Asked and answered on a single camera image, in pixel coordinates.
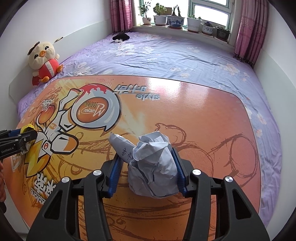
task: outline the white headboard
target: white headboard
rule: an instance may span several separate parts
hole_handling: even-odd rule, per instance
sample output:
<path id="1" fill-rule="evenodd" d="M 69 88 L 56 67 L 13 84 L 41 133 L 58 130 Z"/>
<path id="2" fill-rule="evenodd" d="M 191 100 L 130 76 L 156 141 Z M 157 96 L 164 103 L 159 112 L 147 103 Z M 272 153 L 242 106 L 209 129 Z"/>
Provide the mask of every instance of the white headboard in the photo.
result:
<path id="1" fill-rule="evenodd" d="M 111 19 L 82 28 L 54 43 L 59 62 L 69 58 L 79 50 L 105 38 L 112 33 Z M 9 85 L 9 95 L 15 104 L 33 88 L 33 70 L 26 65 Z"/>

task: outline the flower pot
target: flower pot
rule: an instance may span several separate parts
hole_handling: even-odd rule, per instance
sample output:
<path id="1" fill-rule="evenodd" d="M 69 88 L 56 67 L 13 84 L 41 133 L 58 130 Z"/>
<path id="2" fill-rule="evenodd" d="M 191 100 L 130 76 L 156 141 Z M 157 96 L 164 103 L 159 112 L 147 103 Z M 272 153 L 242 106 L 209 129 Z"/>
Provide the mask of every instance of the flower pot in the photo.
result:
<path id="1" fill-rule="evenodd" d="M 206 25 L 202 26 L 202 33 L 203 34 L 211 36 L 213 34 L 213 30 L 214 30 L 214 27 L 209 27 L 209 26 L 206 26 Z"/>
<path id="2" fill-rule="evenodd" d="M 230 32 L 225 29 L 217 28 L 217 39 L 227 42 Z"/>
<path id="3" fill-rule="evenodd" d="M 154 17 L 154 23 L 156 26 L 166 26 L 166 23 L 168 21 L 168 16 L 155 15 L 153 17 Z"/>
<path id="4" fill-rule="evenodd" d="M 151 18 L 142 18 L 144 25 L 150 25 L 151 24 Z"/>
<path id="5" fill-rule="evenodd" d="M 187 30 L 189 32 L 198 33 L 200 31 L 201 20 L 195 18 L 187 18 Z"/>
<path id="6" fill-rule="evenodd" d="M 185 18 L 178 16 L 168 16 L 168 24 L 170 28 L 182 29 L 184 25 L 184 19 Z"/>

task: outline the potted plant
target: potted plant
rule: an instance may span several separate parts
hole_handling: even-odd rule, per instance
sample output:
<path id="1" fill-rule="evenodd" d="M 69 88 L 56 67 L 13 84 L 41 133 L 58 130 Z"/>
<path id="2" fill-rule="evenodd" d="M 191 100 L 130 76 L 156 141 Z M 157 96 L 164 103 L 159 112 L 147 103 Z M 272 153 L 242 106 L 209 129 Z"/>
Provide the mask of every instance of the potted plant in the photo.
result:
<path id="1" fill-rule="evenodd" d="M 183 28 L 183 25 L 184 25 L 184 19 L 182 16 L 181 16 L 181 12 L 180 12 L 180 8 L 179 6 L 175 6 L 174 9 L 173 9 L 173 14 L 172 16 L 168 16 L 168 24 L 170 26 L 170 28 L 174 28 L 174 29 L 182 29 Z"/>
<path id="2" fill-rule="evenodd" d="M 153 11 L 157 14 L 157 15 L 153 16 L 155 25 L 156 26 L 166 26 L 166 23 L 168 21 L 168 17 L 163 16 L 163 14 L 166 12 L 166 7 L 157 3 L 156 6 L 153 8 Z"/>
<path id="3" fill-rule="evenodd" d="M 210 22 L 205 22 L 202 26 L 202 32 L 206 35 L 213 35 L 214 26 Z"/>
<path id="4" fill-rule="evenodd" d="M 187 30 L 189 32 L 198 33 L 200 31 L 200 23 L 202 22 L 202 18 L 196 18 L 194 15 L 189 16 L 187 18 Z"/>
<path id="5" fill-rule="evenodd" d="M 147 17 L 147 12 L 149 10 L 149 7 L 151 7 L 151 2 L 145 2 L 142 6 L 139 7 L 139 10 L 141 14 L 145 14 L 145 17 L 143 19 L 144 25 L 150 25 L 151 24 L 151 18 Z"/>
<path id="6" fill-rule="evenodd" d="M 217 39 L 227 42 L 229 34 L 230 34 L 230 30 L 225 29 L 224 27 L 221 27 L 219 25 L 217 26 L 217 36 L 216 36 Z"/>

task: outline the orange board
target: orange board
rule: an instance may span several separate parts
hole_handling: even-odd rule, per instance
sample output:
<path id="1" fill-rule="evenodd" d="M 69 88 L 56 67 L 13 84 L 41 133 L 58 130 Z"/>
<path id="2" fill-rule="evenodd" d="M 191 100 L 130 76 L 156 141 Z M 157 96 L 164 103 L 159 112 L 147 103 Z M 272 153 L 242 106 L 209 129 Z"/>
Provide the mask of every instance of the orange board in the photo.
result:
<path id="1" fill-rule="evenodd" d="M 167 135 L 181 158 L 208 175 L 234 177 L 259 210 L 261 176 L 253 130 L 233 94 L 175 80 L 137 76 L 83 76 L 53 81 L 34 101 L 18 128 L 33 124 L 35 144 L 26 156 L 4 161 L 9 193 L 31 226 L 55 184 L 85 177 L 114 157 L 109 132 L 134 144 L 156 130 Z M 182 240 L 190 199 L 135 195 L 123 165 L 117 192 L 104 200 L 114 240 Z M 215 233 L 212 198 L 209 239 Z M 81 238 L 86 240 L 83 199 Z"/>

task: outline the crumpled paper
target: crumpled paper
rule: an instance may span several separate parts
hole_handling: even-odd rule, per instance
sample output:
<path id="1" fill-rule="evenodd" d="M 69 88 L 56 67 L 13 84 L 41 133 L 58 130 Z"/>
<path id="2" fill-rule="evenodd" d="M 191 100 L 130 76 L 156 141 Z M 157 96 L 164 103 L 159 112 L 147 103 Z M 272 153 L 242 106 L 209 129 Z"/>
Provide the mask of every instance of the crumpled paper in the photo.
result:
<path id="1" fill-rule="evenodd" d="M 112 132 L 109 137 L 117 154 L 128 164 L 130 189 L 137 195 L 157 199 L 177 194 L 177 167 L 168 137 L 156 131 L 139 140 L 135 146 Z"/>

